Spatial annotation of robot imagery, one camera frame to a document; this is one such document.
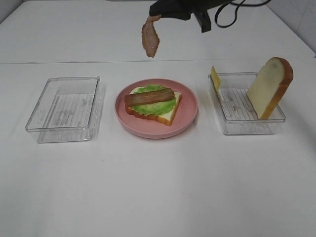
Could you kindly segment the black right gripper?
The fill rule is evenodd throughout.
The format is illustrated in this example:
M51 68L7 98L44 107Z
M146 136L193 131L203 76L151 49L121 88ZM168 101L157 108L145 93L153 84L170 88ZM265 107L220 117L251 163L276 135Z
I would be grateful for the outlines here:
M229 4L231 0L158 0L149 8L149 15L161 18L189 20L193 13L199 23L201 32L211 30L208 10Z

